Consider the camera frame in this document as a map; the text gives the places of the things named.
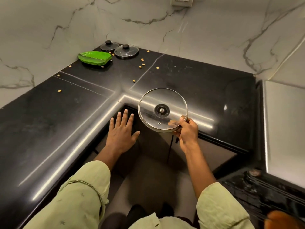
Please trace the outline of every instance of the green shirt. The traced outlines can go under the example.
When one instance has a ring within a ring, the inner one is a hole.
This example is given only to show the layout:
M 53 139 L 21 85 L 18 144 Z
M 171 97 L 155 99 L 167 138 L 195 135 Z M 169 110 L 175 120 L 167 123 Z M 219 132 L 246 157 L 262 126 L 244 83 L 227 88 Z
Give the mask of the green shirt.
M 108 203 L 109 184 L 107 165 L 100 161 L 86 163 L 60 187 L 55 198 L 24 229 L 97 229 Z M 254 228 L 249 214 L 220 183 L 211 184 L 201 193 L 196 208 L 201 229 Z M 193 227 L 176 217 L 158 219 L 154 213 L 130 227 L 139 228 Z

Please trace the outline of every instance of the black countertop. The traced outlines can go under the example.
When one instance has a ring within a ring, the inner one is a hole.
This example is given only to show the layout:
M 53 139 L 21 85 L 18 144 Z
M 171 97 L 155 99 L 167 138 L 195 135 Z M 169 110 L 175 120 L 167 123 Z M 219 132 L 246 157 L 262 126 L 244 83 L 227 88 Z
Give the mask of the black countertop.
M 236 153 L 252 151 L 252 74 L 143 49 L 112 60 L 104 68 L 78 60 L 0 110 L 6 228 L 22 226 L 109 119 L 124 105 L 136 108 L 153 88 L 184 97 L 201 138 Z

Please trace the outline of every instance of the glass lid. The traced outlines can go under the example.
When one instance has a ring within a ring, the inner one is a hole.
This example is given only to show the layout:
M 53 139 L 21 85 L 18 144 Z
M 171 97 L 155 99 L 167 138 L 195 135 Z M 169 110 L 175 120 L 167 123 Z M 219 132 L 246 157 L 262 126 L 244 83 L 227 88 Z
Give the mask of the glass lid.
M 157 132 L 177 130 L 180 117 L 186 120 L 189 114 L 184 98 L 169 88 L 156 88 L 144 94 L 138 112 L 142 122 Z
M 139 48 L 134 45 L 124 44 L 114 50 L 116 56 L 128 58 L 135 56 L 139 52 Z
M 100 48 L 102 51 L 112 51 L 115 48 L 117 48 L 119 46 L 119 44 L 117 42 L 112 42 L 111 40 L 107 40 L 105 41 L 105 43 L 103 43 Z

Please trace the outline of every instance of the wall socket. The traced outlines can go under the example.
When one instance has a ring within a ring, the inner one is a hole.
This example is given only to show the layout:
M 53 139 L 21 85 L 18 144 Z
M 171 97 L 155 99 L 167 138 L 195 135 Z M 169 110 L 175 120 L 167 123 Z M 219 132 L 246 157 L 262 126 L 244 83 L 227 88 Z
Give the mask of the wall socket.
M 191 7 L 193 0 L 170 0 L 171 5 Z

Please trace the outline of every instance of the person's left hand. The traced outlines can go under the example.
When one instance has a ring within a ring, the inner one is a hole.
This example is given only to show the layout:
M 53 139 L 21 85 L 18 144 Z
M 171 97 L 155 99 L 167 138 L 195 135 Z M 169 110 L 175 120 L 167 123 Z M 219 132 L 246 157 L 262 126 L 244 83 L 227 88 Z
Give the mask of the person's left hand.
M 118 152 L 119 154 L 128 151 L 135 144 L 137 138 L 140 135 L 140 131 L 136 131 L 132 135 L 132 123 L 134 120 L 134 114 L 130 115 L 128 121 L 127 118 L 128 110 L 125 109 L 122 119 L 121 113 L 119 112 L 117 114 L 115 124 L 114 119 L 110 119 L 106 147 Z

